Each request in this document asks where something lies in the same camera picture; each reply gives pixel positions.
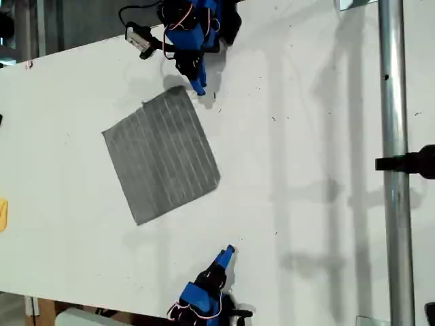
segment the cable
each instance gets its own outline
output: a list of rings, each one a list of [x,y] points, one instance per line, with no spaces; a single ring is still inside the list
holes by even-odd
[[[203,320],[205,320],[205,321],[209,321],[210,319],[213,319],[213,318],[216,318],[217,316],[219,316],[220,313],[222,312],[222,292],[220,293],[220,303],[219,303],[219,306],[220,306],[220,307],[219,307],[219,312],[218,312],[217,314],[215,314],[215,315],[213,315],[213,316],[210,316],[210,317],[205,317],[205,316],[201,316],[199,313],[197,313],[195,310],[193,310],[192,307],[190,306],[190,304],[188,304],[187,306],[180,306],[180,304],[179,304],[178,302],[175,302],[175,303],[174,303],[174,304],[169,308],[169,310],[167,311],[166,316],[167,316],[168,320],[170,320],[170,321],[175,321],[174,318],[171,318],[172,310],[173,310],[175,307],[177,307],[177,308],[179,308],[179,309],[186,309],[186,308],[189,308],[189,309],[191,309],[191,311],[194,312],[194,314],[195,314],[199,319],[203,319]]]
[[[170,57],[168,57],[167,55],[166,55],[166,52],[165,52],[165,50],[164,50],[164,43],[166,42],[166,31],[167,31],[167,29],[169,28],[169,30],[170,31],[173,31],[174,29],[176,29],[178,26],[180,26],[181,25],[181,23],[189,16],[189,14],[190,14],[190,12],[192,11],[192,8],[193,8],[193,3],[191,3],[190,4],[190,7],[189,7],[189,10],[186,12],[186,14],[183,16],[183,18],[181,18],[181,20],[177,23],[177,24],[174,24],[174,25],[168,25],[168,26],[166,26],[165,27],[165,29],[164,29],[164,31],[163,31],[163,43],[162,43],[162,51],[163,51],[163,55],[164,55],[164,57],[166,58],[166,59],[168,59],[168,60],[174,60],[174,58],[172,57],[172,58],[170,58]]]
[[[208,22],[207,32],[205,33],[205,36],[207,36],[210,33],[210,24],[211,24],[211,21],[210,21],[210,8],[209,8],[209,19],[208,19],[207,22]]]
[[[186,12],[186,14],[183,16],[183,18],[177,24],[175,24],[172,28],[170,28],[169,30],[173,31],[174,29],[176,29],[178,27],[178,25],[180,25],[189,16],[190,12],[192,11],[192,8],[193,8],[193,3],[191,2],[188,12]]]
[[[169,26],[170,25],[166,26],[164,28],[164,31],[163,31],[162,51],[163,51],[163,55],[164,55],[164,57],[166,59],[168,59],[168,60],[174,60],[175,58],[174,57],[171,58],[171,57],[167,56],[166,51],[164,50],[164,44],[166,43],[166,30],[168,29]]]
[[[147,8],[154,7],[155,5],[158,5],[160,2],[162,2],[162,0],[157,0],[156,2],[151,3],[151,4],[149,4],[149,5],[126,5],[125,7],[122,7],[122,8],[119,10],[119,12],[118,12],[118,17],[120,18],[121,23],[122,23],[122,24],[124,25],[124,27],[125,27],[125,26],[126,26],[126,23],[125,23],[124,19],[122,19],[122,12],[123,12],[124,10],[127,10],[127,9],[147,9]]]
[[[32,320],[33,320],[33,326],[36,326],[35,303],[33,302],[33,297],[31,297],[30,299],[32,300]]]
[[[217,18],[213,18],[212,20],[216,20],[216,22],[219,24],[219,27],[216,30],[216,33],[217,33],[218,31],[220,31],[220,22],[219,22],[219,20],[217,20]]]
[[[204,319],[205,321],[209,321],[210,319],[213,319],[213,318],[216,318],[217,316],[219,316],[220,313],[222,312],[222,292],[220,293],[220,304],[219,305],[220,305],[219,312],[211,317],[204,317],[204,316],[199,315],[195,310],[192,309],[192,307],[190,305],[189,305],[189,308],[191,309],[191,311],[193,311],[195,313],[196,316],[198,316],[198,318]]]

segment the black cable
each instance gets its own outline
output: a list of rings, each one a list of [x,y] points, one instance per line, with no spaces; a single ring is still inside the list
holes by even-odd
[[[125,7],[122,7],[120,9],[120,11],[118,12],[118,16],[121,20],[121,23],[124,25],[124,27],[126,26],[124,19],[122,19],[122,12],[124,10],[127,10],[127,9],[147,9],[147,8],[154,7],[155,5],[158,5],[160,2],[162,2],[162,0],[157,0],[156,2],[151,3],[149,5],[126,5]]]
[[[32,300],[32,320],[33,320],[33,326],[36,326],[35,304],[33,303],[33,297],[31,297],[30,299]]]
[[[118,311],[116,310],[106,310],[105,312],[103,312],[101,314],[101,316],[104,316],[106,318],[111,318],[113,316],[115,316],[118,313]]]

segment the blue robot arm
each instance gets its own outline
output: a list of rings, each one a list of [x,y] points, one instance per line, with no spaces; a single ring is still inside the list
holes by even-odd
[[[222,250],[213,263],[201,272],[194,283],[189,282],[179,297],[179,302],[169,310],[169,319],[186,326],[229,326],[230,318],[238,316],[238,326],[252,312],[236,310],[228,294],[222,293],[226,282],[225,270],[230,263],[234,247]]]

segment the gray cloth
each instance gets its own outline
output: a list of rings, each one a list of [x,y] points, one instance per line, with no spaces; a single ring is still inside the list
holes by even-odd
[[[137,225],[218,186],[218,167],[181,86],[143,103],[103,136]]]

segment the metal bracket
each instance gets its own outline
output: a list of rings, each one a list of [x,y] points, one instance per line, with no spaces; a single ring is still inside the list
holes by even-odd
[[[359,7],[361,5],[367,5],[376,1],[377,0],[338,0],[338,2],[340,3],[340,10],[342,11]]]

